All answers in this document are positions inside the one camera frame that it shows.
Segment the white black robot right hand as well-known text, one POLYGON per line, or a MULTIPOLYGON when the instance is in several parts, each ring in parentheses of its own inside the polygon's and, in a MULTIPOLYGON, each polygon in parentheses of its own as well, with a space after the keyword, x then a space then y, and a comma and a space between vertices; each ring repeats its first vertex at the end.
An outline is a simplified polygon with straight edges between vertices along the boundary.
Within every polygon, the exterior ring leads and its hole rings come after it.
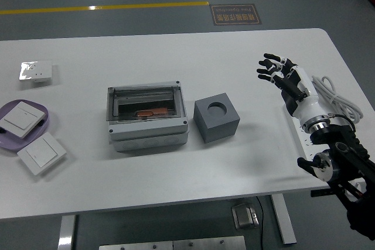
POLYGON ((268 53, 259 65, 258 78, 281 90, 288 113, 299 120, 306 133, 329 126, 328 113, 319 104, 318 93, 302 67, 288 58, 268 53))

